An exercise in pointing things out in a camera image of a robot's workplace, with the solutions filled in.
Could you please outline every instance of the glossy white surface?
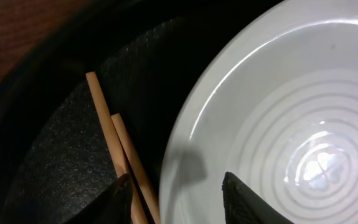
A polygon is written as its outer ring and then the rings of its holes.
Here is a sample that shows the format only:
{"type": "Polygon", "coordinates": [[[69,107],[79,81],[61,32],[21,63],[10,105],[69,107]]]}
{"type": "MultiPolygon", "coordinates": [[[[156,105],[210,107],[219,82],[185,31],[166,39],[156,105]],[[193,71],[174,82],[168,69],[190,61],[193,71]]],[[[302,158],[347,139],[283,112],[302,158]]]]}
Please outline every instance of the glossy white surface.
{"type": "Polygon", "coordinates": [[[241,178],[294,223],[358,223],[358,1],[286,1],[209,65],[167,147],[163,223],[225,223],[241,178]]]}

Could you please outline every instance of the wooden stick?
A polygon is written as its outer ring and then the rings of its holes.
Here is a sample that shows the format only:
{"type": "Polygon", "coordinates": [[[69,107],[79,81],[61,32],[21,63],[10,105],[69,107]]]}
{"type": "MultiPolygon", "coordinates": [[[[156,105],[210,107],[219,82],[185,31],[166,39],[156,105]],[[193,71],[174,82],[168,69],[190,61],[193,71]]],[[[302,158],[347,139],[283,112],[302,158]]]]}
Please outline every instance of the wooden stick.
{"type": "Polygon", "coordinates": [[[129,134],[125,128],[122,117],[119,113],[111,116],[112,122],[118,133],[119,140],[125,150],[126,157],[129,160],[129,164],[133,170],[134,176],[136,177],[137,183],[140,186],[141,193],[147,203],[149,211],[153,216],[155,224],[160,224],[159,219],[159,206],[158,199],[155,195],[153,187],[151,186],[144,167],[137,155],[136,149],[134,148],[133,142],[131,141],[129,134]]]}
{"type": "MultiPolygon", "coordinates": [[[[110,118],[110,111],[106,105],[103,92],[97,80],[95,72],[86,73],[87,82],[89,84],[90,92],[92,93],[94,105],[97,110],[98,119],[101,123],[101,128],[104,133],[105,141],[110,151],[112,163],[118,177],[122,174],[129,174],[129,167],[126,163],[125,155],[121,147],[118,135],[110,118]]],[[[146,214],[141,206],[141,201],[134,185],[133,179],[133,200],[131,203],[131,220],[133,224],[146,224],[148,223],[146,214]]]]}

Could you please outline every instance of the chopstick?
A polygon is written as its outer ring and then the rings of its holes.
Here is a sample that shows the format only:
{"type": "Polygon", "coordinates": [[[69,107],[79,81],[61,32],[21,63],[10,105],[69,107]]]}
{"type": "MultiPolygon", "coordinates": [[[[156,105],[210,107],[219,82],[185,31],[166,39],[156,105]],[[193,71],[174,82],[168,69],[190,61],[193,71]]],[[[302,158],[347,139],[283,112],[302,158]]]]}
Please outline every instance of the chopstick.
{"type": "MultiPolygon", "coordinates": [[[[112,120],[110,118],[110,111],[105,102],[100,83],[97,80],[95,72],[86,73],[87,82],[89,84],[90,92],[94,105],[97,110],[98,119],[101,123],[101,128],[104,133],[105,141],[110,151],[112,163],[115,168],[116,175],[120,177],[123,174],[129,174],[129,167],[126,163],[125,155],[123,153],[119,137],[116,133],[112,120]]],[[[141,205],[139,195],[136,190],[132,179],[133,199],[131,203],[131,219],[133,224],[146,224],[148,223],[146,214],[141,205]]]]}
{"type": "Polygon", "coordinates": [[[144,167],[137,155],[136,149],[134,148],[133,142],[131,141],[129,134],[125,128],[122,117],[119,113],[111,116],[113,125],[118,133],[119,140],[121,141],[123,150],[125,150],[126,157],[128,158],[129,164],[132,168],[134,176],[136,177],[137,183],[139,184],[141,193],[147,203],[151,216],[154,219],[155,224],[160,224],[159,219],[159,205],[158,200],[151,186],[147,174],[144,171],[144,167]]]}

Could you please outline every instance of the white plate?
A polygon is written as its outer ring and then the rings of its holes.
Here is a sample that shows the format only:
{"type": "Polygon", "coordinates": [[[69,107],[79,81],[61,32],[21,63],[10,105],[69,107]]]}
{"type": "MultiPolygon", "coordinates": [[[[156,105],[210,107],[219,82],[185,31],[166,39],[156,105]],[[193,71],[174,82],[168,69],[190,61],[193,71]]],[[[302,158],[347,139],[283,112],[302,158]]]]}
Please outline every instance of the white plate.
{"type": "Polygon", "coordinates": [[[171,134],[162,222],[225,223],[226,171],[294,223],[358,223],[358,1],[285,1],[221,51],[171,134]]]}

